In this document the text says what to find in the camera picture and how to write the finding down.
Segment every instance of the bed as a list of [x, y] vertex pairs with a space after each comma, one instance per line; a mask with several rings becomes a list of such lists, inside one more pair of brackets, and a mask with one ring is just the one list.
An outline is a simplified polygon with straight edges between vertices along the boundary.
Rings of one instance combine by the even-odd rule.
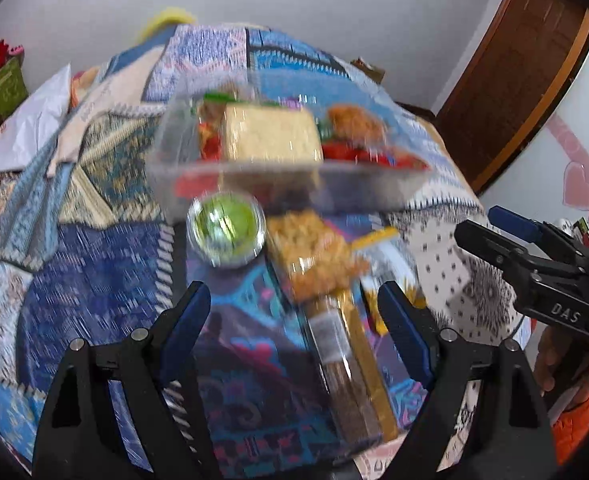
[[[212, 314], [194, 351], [199, 390], [218, 466], [246, 478], [332, 456], [336, 431], [319, 399], [315, 370], [297, 322], [286, 312], [263, 258], [217, 273], [188, 249], [185, 224], [167, 224], [145, 176], [144, 156], [183, 72], [308, 70], [349, 79], [396, 121], [405, 145], [435, 169], [404, 210], [326, 219], [348, 240], [393, 226], [401, 232], [427, 303], [440, 327], [466, 339], [524, 346], [530, 324], [498, 271], [456, 247], [455, 225], [487, 225], [476, 196], [432, 124], [394, 104], [355, 67], [260, 27], [169, 27], [95, 70], [84, 99], [21, 174], [0, 175], [0, 438], [30, 471], [36, 427], [69, 342], [114, 342], [147, 327], [193, 280], [212, 292]], [[425, 391], [412, 381], [391, 339], [369, 333], [399, 425], [407, 429]], [[443, 464], [460, 455], [475, 409], [470, 383]], [[130, 461], [149, 468], [111, 384]], [[186, 439], [190, 422], [166, 400]], [[404, 434], [354, 459], [378, 478]]]

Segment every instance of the wooden door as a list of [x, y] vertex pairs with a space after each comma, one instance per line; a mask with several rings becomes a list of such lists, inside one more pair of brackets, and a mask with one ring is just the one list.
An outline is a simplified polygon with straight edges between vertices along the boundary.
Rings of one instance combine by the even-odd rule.
[[575, 0], [503, 0], [436, 122], [475, 191], [537, 126], [588, 34], [589, 12]]

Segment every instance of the human hand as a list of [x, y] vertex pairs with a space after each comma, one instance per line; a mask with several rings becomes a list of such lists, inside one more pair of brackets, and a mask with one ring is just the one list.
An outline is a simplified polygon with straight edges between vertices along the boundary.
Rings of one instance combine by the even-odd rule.
[[[554, 371], [567, 353], [572, 338], [564, 330], [548, 326], [541, 335], [539, 341], [539, 354], [534, 364], [534, 379], [540, 386], [542, 392], [549, 392], [554, 388]], [[568, 404], [567, 409], [571, 410], [589, 399], [589, 373], [580, 381], [577, 394]]]

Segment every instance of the pink heart decoration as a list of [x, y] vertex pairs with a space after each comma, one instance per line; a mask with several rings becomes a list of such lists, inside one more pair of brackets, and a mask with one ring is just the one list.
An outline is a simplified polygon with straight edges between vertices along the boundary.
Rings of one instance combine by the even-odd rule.
[[583, 164], [571, 162], [563, 175], [563, 203], [581, 211], [589, 211], [589, 182]]

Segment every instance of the metal screw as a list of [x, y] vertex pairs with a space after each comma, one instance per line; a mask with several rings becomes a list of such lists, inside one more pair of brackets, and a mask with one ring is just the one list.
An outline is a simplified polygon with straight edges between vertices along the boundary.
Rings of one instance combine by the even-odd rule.
[[458, 336], [459, 336], [451, 328], [444, 328], [443, 330], [441, 330], [441, 333], [439, 335], [441, 336], [441, 339], [443, 339], [444, 341], [449, 341], [450, 343], [452, 341], [455, 341], [456, 338], [458, 338]]
[[506, 339], [505, 341], [503, 341], [503, 344], [505, 345], [505, 348], [507, 348], [511, 352], [516, 352], [517, 350], [521, 349], [519, 343], [517, 343], [514, 339]]
[[78, 352], [79, 350], [81, 350], [83, 348], [83, 345], [85, 345], [85, 341], [83, 339], [81, 339], [80, 337], [73, 339], [70, 342], [70, 350], [74, 351], [74, 352]]
[[147, 328], [135, 328], [130, 333], [130, 337], [135, 341], [143, 341], [148, 336], [148, 329]]

